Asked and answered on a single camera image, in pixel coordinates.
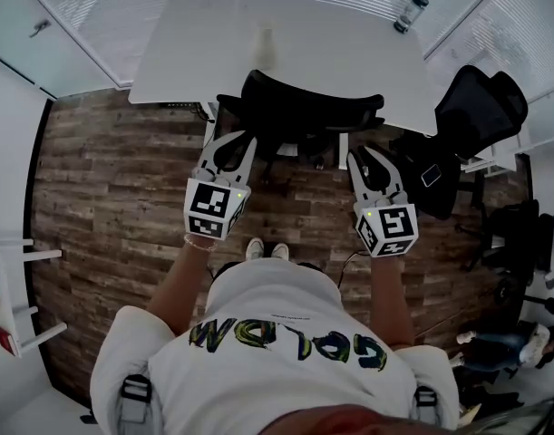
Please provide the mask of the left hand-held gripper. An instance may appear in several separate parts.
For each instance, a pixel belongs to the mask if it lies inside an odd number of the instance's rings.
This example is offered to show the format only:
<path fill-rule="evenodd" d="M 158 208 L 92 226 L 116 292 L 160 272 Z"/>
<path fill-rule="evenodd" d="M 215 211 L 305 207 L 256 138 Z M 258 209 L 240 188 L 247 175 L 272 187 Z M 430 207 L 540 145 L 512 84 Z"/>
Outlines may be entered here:
<path fill-rule="evenodd" d="M 187 183 L 184 219 L 188 233 L 216 240 L 227 238 L 250 197 L 248 178 L 257 145 L 256 137 L 240 130 L 203 148 Z"/>

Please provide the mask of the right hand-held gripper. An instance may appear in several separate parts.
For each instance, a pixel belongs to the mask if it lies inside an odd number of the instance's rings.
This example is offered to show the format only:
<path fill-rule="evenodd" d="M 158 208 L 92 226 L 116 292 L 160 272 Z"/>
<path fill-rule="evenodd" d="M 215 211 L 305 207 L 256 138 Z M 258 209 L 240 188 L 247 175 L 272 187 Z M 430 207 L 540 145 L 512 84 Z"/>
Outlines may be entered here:
<path fill-rule="evenodd" d="M 348 151 L 346 165 L 355 195 L 355 231 L 370 257 L 407 253 L 417 240 L 417 216 L 394 158 L 380 147 L 360 146 L 359 152 Z"/>

